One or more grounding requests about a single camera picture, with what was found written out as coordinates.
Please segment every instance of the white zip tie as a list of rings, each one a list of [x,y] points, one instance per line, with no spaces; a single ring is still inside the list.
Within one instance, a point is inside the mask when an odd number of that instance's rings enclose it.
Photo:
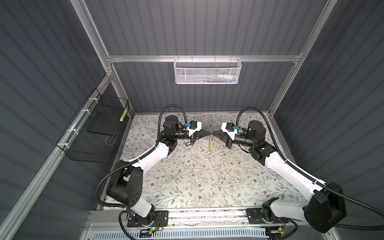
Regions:
[[[96,103],[99,103],[99,99],[98,98],[89,98],[89,99],[93,99],[96,101]]]
[[[238,127],[239,129],[236,129],[236,134],[240,134],[240,130],[243,130],[241,127]]]
[[[90,115],[91,115],[91,112],[89,111],[89,109],[84,109],[84,110],[80,110],[81,112],[82,111],[87,111]]]
[[[135,161],[136,159],[137,159],[137,160],[140,160],[139,157],[133,158],[133,159],[131,159],[132,161],[129,161],[129,162],[133,162],[133,161]]]
[[[67,131],[69,131],[69,132],[74,131],[77,135],[79,135],[79,132],[76,128],[67,129]]]
[[[68,149],[70,148],[70,145],[68,143],[57,143],[56,145],[64,145],[64,146],[67,146]]]
[[[315,177],[313,177],[313,176],[311,176],[311,177],[315,179],[315,181],[312,182],[312,183],[313,183],[314,185],[316,185],[316,183],[319,182],[319,179],[318,179],[318,178],[315,178]]]

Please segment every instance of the white robot arm segment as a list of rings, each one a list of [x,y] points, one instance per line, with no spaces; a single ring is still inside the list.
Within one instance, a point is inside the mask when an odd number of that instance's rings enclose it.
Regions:
[[[300,167],[298,167],[296,164],[291,162],[293,165],[295,165],[297,168],[302,170],[303,172],[307,173]],[[323,189],[319,185],[316,185],[312,181],[310,181],[308,178],[304,177],[300,173],[298,173],[295,169],[290,167],[288,164],[284,162],[284,160],[280,157],[278,152],[273,152],[270,154],[269,157],[265,159],[265,165],[280,174],[285,180],[290,182],[301,194],[304,195],[304,197],[309,201],[311,200],[312,196],[314,195],[314,190],[320,191]],[[326,184],[323,180],[318,179],[318,182],[322,184]]]
[[[147,151],[142,153],[139,157],[141,157],[142,155],[144,155],[145,153],[150,151],[150,149],[148,149]],[[159,144],[157,145],[156,149],[153,152],[151,152],[148,156],[146,156],[142,160],[139,160],[137,163],[133,164],[132,166],[133,167],[140,167],[143,170],[143,174],[145,175],[149,169],[151,169],[153,166],[156,165],[157,162],[159,162],[161,159],[168,156],[168,151],[169,151],[169,147],[166,146],[164,143],[159,142]]]

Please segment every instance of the black cable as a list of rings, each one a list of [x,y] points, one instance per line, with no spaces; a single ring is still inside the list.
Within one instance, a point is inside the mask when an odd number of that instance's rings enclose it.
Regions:
[[[287,239],[288,237],[290,237],[292,234],[294,234],[294,233],[299,229],[299,226],[297,225],[297,223],[296,223],[295,221],[293,221],[292,219],[287,218],[287,217],[286,217],[286,219],[288,219],[288,221],[290,221],[291,223],[293,223],[293,224],[295,225],[295,228],[294,228],[290,233],[288,233],[287,235],[285,235],[285,236],[279,238],[278,240],[284,240],[284,239]]]
[[[124,210],[124,211],[121,211],[120,214],[119,214],[119,224],[120,224],[121,230],[124,232],[125,235],[127,235],[127,237],[128,237],[130,240],[136,240],[136,239],[134,239],[133,237],[131,237],[131,236],[127,233],[127,230],[125,230],[124,225],[122,224],[122,221],[121,221],[121,215],[123,215],[124,213],[129,214],[129,211]]]
[[[121,172],[121,174],[120,174],[120,176],[119,176],[119,178],[121,178],[126,172],[128,172],[129,171],[129,168],[127,168],[126,170],[124,170],[124,171],[122,171]]]
[[[244,135],[246,132],[247,132],[247,130],[244,129],[244,131],[243,131],[242,133],[240,133],[240,136],[241,136],[241,135]]]
[[[113,173],[117,172],[118,170],[121,170],[123,168],[126,168],[126,167],[129,167],[130,165],[132,164],[135,164],[137,163],[139,160],[136,159],[132,162],[127,162],[126,164],[120,166],[120,167],[117,167],[115,168],[114,170],[112,170],[107,176],[105,176],[99,183],[98,185],[96,186],[96,190],[95,190],[95,193],[94,193],[94,198],[96,200],[96,202],[98,204],[100,204],[101,206],[105,206],[105,207],[122,207],[122,208],[125,208],[125,205],[124,204],[110,204],[110,203],[107,203],[107,202],[103,202],[100,198],[99,198],[99,189],[100,189],[100,186],[101,184],[110,176],[112,175]]]
[[[248,151],[241,148],[241,145],[239,145],[240,149],[243,150],[243,152],[249,153]]]
[[[251,211],[249,211],[249,210],[245,210],[245,214],[246,214],[247,216],[251,216],[251,217],[253,217],[253,218],[256,218],[256,216],[253,214],[253,212],[251,212]]]
[[[276,143],[276,140],[275,140],[275,137],[273,136],[273,132],[272,132],[272,129],[267,121],[267,118],[265,117],[265,115],[257,108],[254,108],[254,107],[246,107],[246,108],[243,108],[239,114],[237,115],[237,119],[236,119],[236,125],[238,125],[238,122],[240,120],[240,116],[241,114],[247,110],[247,109],[253,109],[253,110],[256,110],[258,113],[261,114],[261,116],[263,117],[263,119],[265,120],[265,123],[268,127],[268,130],[269,130],[269,133],[271,134],[271,139],[272,139],[272,142],[273,144],[275,145],[275,148],[276,148],[276,151],[279,153],[279,155],[281,156],[281,158],[285,161],[287,158],[283,155],[283,153],[280,151],[279,147],[277,146],[277,143]],[[323,189],[329,191],[329,192],[332,192],[333,194],[336,194],[337,196],[339,197],[342,197],[344,198],[345,200],[347,201],[350,201],[354,204],[357,204],[359,206],[362,206],[366,209],[369,209],[371,210],[372,212],[375,212],[377,214],[379,214],[380,216],[384,217],[384,212],[381,211],[380,209],[377,209],[375,207],[372,207],[368,204],[365,204],[363,202],[360,202],[356,199],[353,199],[349,196],[346,196],[344,194],[341,194],[335,190],[333,190],[332,188],[320,183],[320,182],[317,182],[316,179],[314,179],[313,177],[309,176],[308,174],[306,174],[305,172],[303,172],[302,170],[298,169],[294,164],[292,164],[291,162],[289,161],[286,161],[285,162],[286,164],[288,164],[290,167],[292,167],[293,169],[295,169],[298,173],[300,173],[301,175],[303,175],[304,177],[308,178],[309,180],[311,180],[312,182],[316,182],[317,185],[319,185],[320,187],[322,187]],[[348,228],[348,229],[355,229],[355,230],[383,230],[384,229],[384,224],[382,225],[376,225],[376,226],[355,226],[355,225],[347,225],[347,224],[335,224],[335,227],[341,227],[341,228]]]
[[[157,145],[159,144],[159,141],[160,141],[160,136],[161,136],[160,135],[161,117],[163,116],[163,113],[164,113],[165,109],[168,108],[168,107],[177,107],[178,109],[180,109],[181,113],[184,116],[184,124],[187,124],[187,115],[185,114],[185,112],[179,106],[177,106],[175,104],[169,104],[169,105],[165,106],[163,108],[163,110],[161,110],[161,112],[160,112],[159,122],[157,123],[157,141],[155,143],[155,147],[157,147]]]
[[[115,169],[112,170],[107,176],[105,176],[105,177],[98,183],[98,185],[96,186],[96,190],[95,190],[95,193],[94,193],[94,198],[95,198],[95,200],[96,200],[96,202],[97,202],[98,204],[100,204],[101,206],[104,206],[104,207],[122,207],[122,208],[125,208],[125,207],[126,207],[124,204],[110,204],[110,203],[106,203],[106,202],[102,201],[102,200],[99,198],[99,189],[100,189],[100,186],[101,186],[101,184],[102,184],[102,183],[103,183],[103,182],[104,182],[110,175],[112,175],[112,174],[115,173],[116,171],[121,170],[121,169],[126,168],[126,167],[129,167],[130,165],[137,163],[139,160],[142,160],[143,158],[145,158],[146,156],[148,156],[151,152],[153,152],[153,151],[156,149],[157,145],[159,144],[160,137],[161,137],[161,133],[162,133],[162,131],[160,131],[161,117],[162,117],[162,115],[163,115],[163,113],[164,113],[164,110],[165,110],[167,107],[171,107],[171,106],[173,106],[173,107],[177,107],[177,108],[180,109],[180,111],[183,113],[183,116],[184,116],[184,122],[187,123],[187,116],[186,116],[185,112],[184,112],[179,106],[174,105],[174,104],[169,104],[169,105],[165,106],[165,107],[163,108],[163,110],[161,111],[160,116],[159,116],[159,122],[158,122],[158,125],[157,125],[157,140],[156,140],[156,143],[155,143],[155,147],[151,148],[148,152],[146,152],[145,154],[143,154],[142,156],[140,156],[139,159],[136,159],[136,160],[134,160],[134,161],[132,161],[132,162],[127,162],[126,164],[124,164],[124,165],[122,165],[122,166],[120,166],[120,167],[118,167],[118,168],[115,168]]]

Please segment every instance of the floral tablecloth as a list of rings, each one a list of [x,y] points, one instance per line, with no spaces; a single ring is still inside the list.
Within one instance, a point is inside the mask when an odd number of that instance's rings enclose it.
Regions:
[[[182,115],[177,116],[180,122],[184,121]],[[188,121],[200,121],[208,131],[220,130],[222,122],[234,123],[236,117],[237,113],[187,114]],[[155,143],[158,118],[158,114],[134,116],[122,160],[139,156]],[[251,120],[261,121],[265,126],[260,114],[243,113],[240,127],[247,127]],[[268,129],[266,141],[273,144]],[[210,153],[209,136],[192,146],[185,143],[186,140],[178,140],[175,150],[144,176],[142,195],[156,208],[259,206],[271,197],[305,200],[289,182],[237,145],[229,150],[214,137]],[[107,196],[106,202],[116,201]]]

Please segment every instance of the metal rail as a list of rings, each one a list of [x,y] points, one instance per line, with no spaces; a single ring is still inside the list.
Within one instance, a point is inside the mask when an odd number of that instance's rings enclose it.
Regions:
[[[114,74],[114,78],[111,83],[113,88],[116,91],[116,94],[119,98],[126,98],[129,100],[128,95],[126,94],[124,87],[120,81],[119,75],[117,74],[114,66],[107,61],[106,56],[108,55],[108,51],[101,39],[99,31],[96,28],[96,25],[92,19],[92,16],[88,10],[88,7],[84,0],[71,0],[71,4],[75,9],[77,16],[80,19],[81,24],[83,25],[85,32],[88,35],[89,40],[92,43],[93,48],[95,49],[101,64],[103,65],[105,72],[112,71]],[[129,111],[130,114],[133,115],[133,108],[131,102],[129,101]]]
[[[308,38],[304,42],[303,48],[301,49],[300,60],[296,64],[294,64],[289,70],[283,84],[281,85],[279,91],[276,94],[275,99],[271,104],[271,107],[269,108],[269,112],[271,113],[271,115],[275,114],[277,108],[279,107],[281,101],[283,100],[283,97],[285,96],[286,92],[288,91],[288,88],[291,86],[294,78],[296,77],[301,66],[303,65],[304,60],[307,58],[308,53],[310,52],[314,42],[319,36],[320,31],[324,27],[325,22],[327,22],[327,19],[331,14],[332,10],[334,9],[337,2],[338,0],[328,0],[324,4],[324,7],[320,12],[319,17],[317,18],[310,34],[308,35]]]
[[[99,84],[99,86],[97,87],[99,93],[103,93],[107,89],[109,83],[111,82],[111,79],[112,74],[107,73]],[[94,101],[94,98],[98,96],[98,91],[95,90],[92,93],[89,100],[84,104],[82,110],[86,110],[89,108],[91,103]],[[69,129],[74,128],[78,124],[83,114],[86,114],[85,111],[79,111],[79,114],[69,126]],[[60,143],[66,142],[70,134],[70,131],[66,131],[66,133],[60,139]],[[39,171],[36,173],[35,177],[32,179],[28,187],[21,195],[19,200],[17,200],[16,204],[8,213],[3,223],[0,225],[0,239],[10,240],[13,238],[13,236],[16,234],[17,230],[23,223],[25,217],[28,215],[29,211],[40,196],[44,187],[51,179],[51,176],[55,172],[56,168],[59,166],[64,155],[64,152],[58,146],[55,146],[51,154],[45,160],[44,164],[41,166]]]
[[[241,62],[247,63],[267,63],[267,62],[290,62],[296,63],[300,60],[299,55],[261,55],[261,56],[252,56],[252,55],[241,55],[241,56],[153,56],[153,55],[107,55],[106,59],[109,63],[130,63],[130,62],[147,62],[147,63],[171,63],[177,58],[188,58],[195,61],[206,60],[210,58],[217,61],[228,61],[231,58],[240,58]]]

